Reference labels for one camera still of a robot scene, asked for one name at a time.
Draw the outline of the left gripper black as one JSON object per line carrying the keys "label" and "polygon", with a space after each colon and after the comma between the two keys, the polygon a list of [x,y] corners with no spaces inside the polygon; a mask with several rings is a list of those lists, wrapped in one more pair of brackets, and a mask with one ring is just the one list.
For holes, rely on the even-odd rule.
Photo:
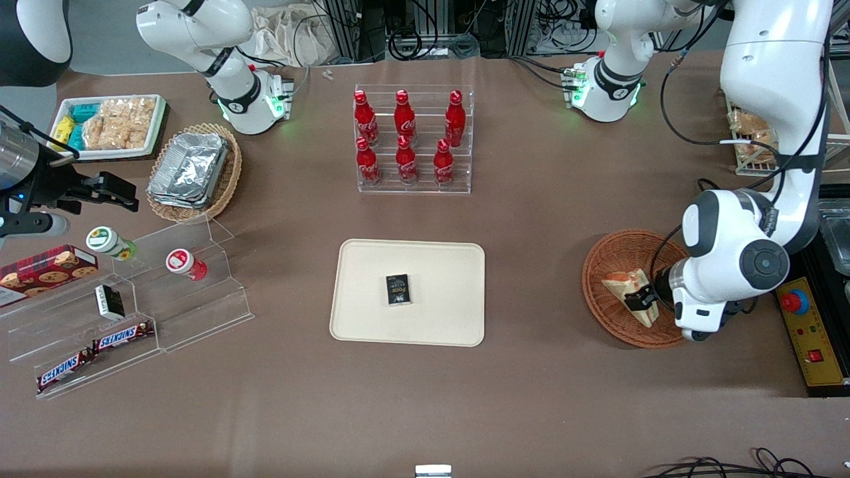
{"label": "left gripper black", "polygon": [[665,266],[657,270],[655,275],[653,275],[652,283],[634,291],[634,293],[631,293],[631,297],[626,297],[626,307],[633,312],[649,311],[657,300],[668,311],[674,311],[675,302],[670,286],[670,275],[673,266],[674,264],[670,264],[670,266]]}

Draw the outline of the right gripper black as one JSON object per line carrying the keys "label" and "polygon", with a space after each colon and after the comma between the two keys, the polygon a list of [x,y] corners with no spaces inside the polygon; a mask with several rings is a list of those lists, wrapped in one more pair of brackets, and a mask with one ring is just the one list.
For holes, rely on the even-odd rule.
{"label": "right gripper black", "polygon": [[93,177],[88,177],[77,172],[70,164],[51,167],[48,160],[39,159],[31,173],[27,211],[51,208],[79,215],[82,211],[82,202],[90,202],[110,204],[130,212],[137,212],[139,200],[117,197],[135,195],[136,186],[113,173],[102,171]]}

